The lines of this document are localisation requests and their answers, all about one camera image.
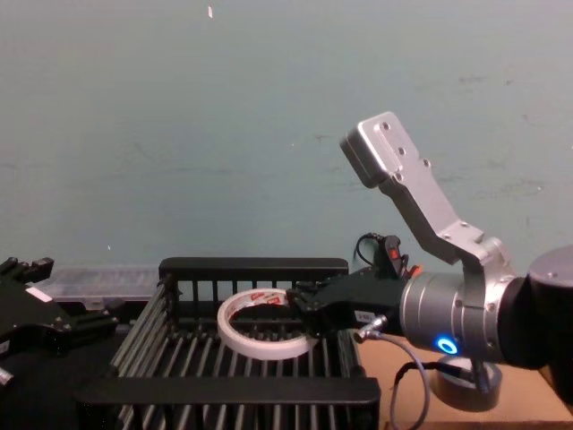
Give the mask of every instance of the brown table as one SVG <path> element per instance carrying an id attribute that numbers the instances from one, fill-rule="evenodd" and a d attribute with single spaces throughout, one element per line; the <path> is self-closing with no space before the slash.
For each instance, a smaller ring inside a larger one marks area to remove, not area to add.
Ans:
<path id="1" fill-rule="evenodd" d="M 389 429 L 389 401 L 397 370 L 409 357 L 401 349 L 383 341 L 370 340 L 359 346 L 363 366 L 376 377 L 382 390 L 381 428 Z M 434 361 L 440 354 L 414 348 L 423 361 Z M 432 394 L 424 430 L 462 429 L 573 429 L 573 415 L 557 397 L 552 387 L 536 371 L 500 365 L 503 380 L 500 401 L 488 412 L 464 412 L 451 408 Z M 423 405 L 422 382 L 410 371 L 399 385 L 397 418 L 401 428 L 412 425 Z"/>

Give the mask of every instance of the gray painted wall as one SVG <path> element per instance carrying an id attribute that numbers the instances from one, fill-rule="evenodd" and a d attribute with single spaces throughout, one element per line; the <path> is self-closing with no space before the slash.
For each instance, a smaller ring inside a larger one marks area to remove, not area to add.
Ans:
<path id="1" fill-rule="evenodd" d="M 0 0 L 0 257 L 350 259 L 375 230 L 443 268 L 338 148 L 392 110 L 522 271 L 573 242 L 572 23 L 564 1 Z"/>

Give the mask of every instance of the roll of tape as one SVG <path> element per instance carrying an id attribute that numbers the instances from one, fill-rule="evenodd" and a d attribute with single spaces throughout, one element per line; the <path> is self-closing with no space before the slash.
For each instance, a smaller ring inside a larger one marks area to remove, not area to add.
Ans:
<path id="1" fill-rule="evenodd" d="M 441 363 L 459 366 L 466 370 L 472 370 L 469 358 L 445 356 L 440 359 Z M 484 412 L 497 406 L 500 399 L 501 370 L 491 363 L 484 363 L 490 388 L 487 392 L 481 392 L 475 384 L 456 378 L 450 374 L 436 372 L 432 381 L 432 390 L 436 397 L 450 405 L 452 408 L 469 412 Z"/>
<path id="2" fill-rule="evenodd" d="M 257 288 L 237 293 L 223 302 L 217 313 L 218 335 L 233 351 L 259 360 L 284 360 L 311 350 L 317 340 L 298 336 L 290 340 L 265 341 L 244 336 L 231 326 L 231 318 L 241 309 L 257 305 L 288 305 L 287 292 L 277 288 Z"/>

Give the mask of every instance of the black wire basket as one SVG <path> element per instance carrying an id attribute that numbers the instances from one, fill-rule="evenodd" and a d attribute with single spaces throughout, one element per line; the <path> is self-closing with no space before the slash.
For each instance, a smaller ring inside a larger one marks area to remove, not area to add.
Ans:
<path id="1" fill-rule="evenodd" d="M 80 428 L 377 429 L 380 387 L 365 376 L 349 332 L 278 361 L 237 354 L 217 334 L 218 307 L 239 290 L 263 283 L 290 288 L 347 273 L 340 259 L 164 260 L 157 292 L 109 373 L 77 392 Z M 233 325 L 262 340 L 304 332 L 277 306 L 243 310 Z"/>

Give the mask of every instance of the masking tape roll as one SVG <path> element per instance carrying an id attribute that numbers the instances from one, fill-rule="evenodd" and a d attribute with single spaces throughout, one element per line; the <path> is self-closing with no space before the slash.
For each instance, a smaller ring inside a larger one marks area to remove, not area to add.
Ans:
<path id="1" fill-rule="evenodd" d="M 257 305 L 288 305 L 287 292 L 277 288 L 257 288 L 237 293 L 223 302 L 217 312 L 218 335 L 233 351 L 259 360 L 284 360 L 311 350 L 317 340 L 303 335 L 291 340 L 265 341 L 244 336 L 231 326 L 231 318 L 241 309 Z"/>

